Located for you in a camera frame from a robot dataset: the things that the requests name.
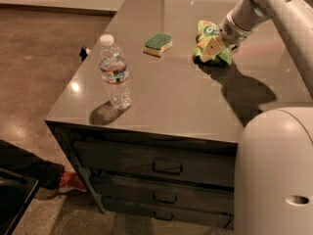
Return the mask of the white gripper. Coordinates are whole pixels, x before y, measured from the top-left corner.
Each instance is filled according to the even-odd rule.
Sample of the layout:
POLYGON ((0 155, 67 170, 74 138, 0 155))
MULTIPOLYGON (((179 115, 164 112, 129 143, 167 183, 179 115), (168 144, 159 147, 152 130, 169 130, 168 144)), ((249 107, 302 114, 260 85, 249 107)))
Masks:
MULTIPOLYGON (((228 45, 236 45, 245 41, 253 32, 253 16, 231 11, 219 24, 220 37, 228 45)), ((199 43, 200 58, 205 63, 221 52, 223 45, 218 36, 209 40, 203 39, 199 43)))

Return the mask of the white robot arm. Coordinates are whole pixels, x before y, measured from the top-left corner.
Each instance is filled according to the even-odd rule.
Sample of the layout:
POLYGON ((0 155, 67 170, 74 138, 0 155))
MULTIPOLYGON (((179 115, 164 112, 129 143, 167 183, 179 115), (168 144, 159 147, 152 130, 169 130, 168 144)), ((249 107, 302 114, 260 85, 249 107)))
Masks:
POLYGON ((235 165, 234 235, 313 235, 313 11, 305 0, 241 0, 221 23, 238 44, 271 21, 289 55, 264 63, 280 103, 251 120, 235 165))

